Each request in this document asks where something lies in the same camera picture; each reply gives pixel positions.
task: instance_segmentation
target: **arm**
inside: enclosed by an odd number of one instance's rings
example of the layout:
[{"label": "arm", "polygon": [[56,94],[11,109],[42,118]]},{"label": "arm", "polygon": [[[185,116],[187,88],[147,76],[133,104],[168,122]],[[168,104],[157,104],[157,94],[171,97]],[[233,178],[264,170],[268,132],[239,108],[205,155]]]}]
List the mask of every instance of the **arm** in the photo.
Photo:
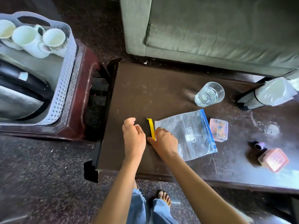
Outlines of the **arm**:
[{"label": "arm", "polygon": [[157,141],[148,137],[181,186],[200,223],[248,224],[225,200],[204,182],[179,156],[178,140],[166,129],[156,129]]},{"label": "arm", "polygon": [[126,223],[135,174],[146,144],[144,132],[134,122],[135,118],[129,118],[123,124],[125,160],[94,224]]}]

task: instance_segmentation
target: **dark floor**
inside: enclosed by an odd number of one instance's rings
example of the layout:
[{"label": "dark floor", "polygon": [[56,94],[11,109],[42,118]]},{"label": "dark floor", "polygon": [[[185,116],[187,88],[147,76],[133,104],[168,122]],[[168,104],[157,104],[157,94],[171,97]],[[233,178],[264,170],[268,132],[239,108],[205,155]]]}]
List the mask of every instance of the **dark floor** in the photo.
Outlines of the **dark floor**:
[{"label": "dark floor", "polygon": [[[118,0],[53,0],[63,20],[76,38],[91,47],[102,63],[122,57],[159,67],[184,68],[202,72],[229,72],[202,66],[165,64],[159,60],[134,58],[125,51]],[[96,119],[104,97],[93,100],[87,119]],[[0,223],[90,223],[101,207],[114,178],[106,176],[95,184],[84,180],[83,163],[91,160],[92,146],[79,142],[42,141],[0,136]],[[158,189],[171,196],[171,213],[179,223],[199,223],[180,187],[174,183],[138,180],[145,198]],[[254,223],[288,223],[267,212],[268,201],[278,201],[282,209],[285,195],[227,188],[215,190]]]}]

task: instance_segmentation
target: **mug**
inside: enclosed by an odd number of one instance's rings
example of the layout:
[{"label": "mug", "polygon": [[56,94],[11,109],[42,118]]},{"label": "mug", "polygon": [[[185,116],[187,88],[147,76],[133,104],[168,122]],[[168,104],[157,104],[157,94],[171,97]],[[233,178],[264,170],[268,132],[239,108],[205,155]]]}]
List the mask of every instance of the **mug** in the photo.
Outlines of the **mug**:
[{"label": "mug", "polygon": [[65,33],[57,28],[47,30],[43,35],[43,42],[47,45],[52,53],[65,57],[66,47],[69,39]]},{"label": "mug", "polygon": [[43,42],[45,29],[40,25],[20,26],[14,30],[11,38],[32,56],[42,59],[50,55],[52,51]]},{"label": "mug", "polygon": [[22,48],[11,39],[15,29],[16,26],[13,22],[9,20],[0,20],[0,40],[10,48],[22,50]]}]

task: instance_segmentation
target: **foot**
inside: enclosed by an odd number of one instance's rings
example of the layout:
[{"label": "foot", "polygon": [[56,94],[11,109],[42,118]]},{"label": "foot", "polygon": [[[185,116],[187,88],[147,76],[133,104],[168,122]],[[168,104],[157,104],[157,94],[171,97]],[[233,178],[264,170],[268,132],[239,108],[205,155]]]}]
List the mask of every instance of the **foot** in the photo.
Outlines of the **foot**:
[{"label": "foot", "polygon": [[138,188],[137,188],[137,183],[136,183],[135,180],[134,180],[134,184],[133,184],[133,189],[138,189]]},{"label": "foot", "polygon": [[171,206],[171,199],[170,197],[166,194],[166,192],[163,192],[163,191],[159,191],[158,192],[158,199],[162,199],[164,200],[167,205],[170,207]]}]

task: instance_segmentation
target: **white basket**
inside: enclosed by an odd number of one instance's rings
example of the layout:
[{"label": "white basket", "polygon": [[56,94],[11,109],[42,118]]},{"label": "white basket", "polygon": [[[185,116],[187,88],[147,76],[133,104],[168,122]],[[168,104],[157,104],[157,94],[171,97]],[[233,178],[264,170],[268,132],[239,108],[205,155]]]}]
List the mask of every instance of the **white basket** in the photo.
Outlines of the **white basket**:
[{"label": "white basket", "polygon": [[[24,17],[24,16],[35,17],[35,18],[44,20],[50,24],[51,28],[61,29],[66,34],[66,36],[69,38],[69,42],[68,42],[68,46],[66,49],[65,58],[63,59],[63,62],[62,62],[62,66],[61,66],[60,74],[58,77],[57,85],[55,88],[54,96],[51,101],[51,104],[48,107],[47,115],[42,120],[39,120],[37,123],[25,123],[25,122],[19,123],[17,121],[14,121],[14,122],[4,122],[4,123],[0,123],[0,124],[1,125],[48,125],[48,124],[52,124],[55,121],[57,121],[62,113],[62,109],[63,109],[63,105],[65,102],[66,93],[68,90],[68,86],[69,86],[69,82],[70,82],[70,78],[71,78],[71,74],[72,74],[72,70],[73,70],[73,65],[74,65],[74,61],[75,61],[75,57],[76,57],[77,45],[76,45],[75,39],[73,37],[71,28],[66,23],[50,20],[44,16],[41,16],[41,15],[33,13],[33,12],[16,12],[14,14],[0,13],[0,19],[10,20],[16,26],[27,25],[18,20],[18,18]],[[14,49],[11,50],[11,52],[23,52],[24,53],[23,55],[27,55],[27,53],[25,54],[24,51],[18,51],[18,50],[14,50]]]}]

